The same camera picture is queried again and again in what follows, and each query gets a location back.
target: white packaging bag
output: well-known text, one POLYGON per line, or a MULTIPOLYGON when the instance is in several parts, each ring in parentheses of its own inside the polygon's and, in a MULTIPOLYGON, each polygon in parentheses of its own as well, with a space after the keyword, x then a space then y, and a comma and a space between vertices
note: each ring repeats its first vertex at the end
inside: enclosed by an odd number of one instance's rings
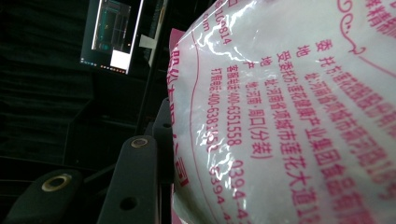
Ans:
POLYGON ((172 51, 188 223, 395 223, 396 1, 219 0, 172 51))

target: translucent plastic packaging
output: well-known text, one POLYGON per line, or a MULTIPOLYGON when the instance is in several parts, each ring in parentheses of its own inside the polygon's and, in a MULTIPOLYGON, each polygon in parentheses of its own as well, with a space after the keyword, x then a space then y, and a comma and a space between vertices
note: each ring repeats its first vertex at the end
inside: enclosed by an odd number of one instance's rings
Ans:
POLYGON ((219 0, 167 76, 188 223, 395 223, 396 1, 219 0))

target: screen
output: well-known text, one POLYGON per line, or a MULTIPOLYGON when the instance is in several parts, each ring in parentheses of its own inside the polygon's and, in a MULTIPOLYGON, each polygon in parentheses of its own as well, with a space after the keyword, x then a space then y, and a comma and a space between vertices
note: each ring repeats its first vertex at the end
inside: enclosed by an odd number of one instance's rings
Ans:
POLYGON ((91 0, 80 63, 128 74, 143 1, 91 0))

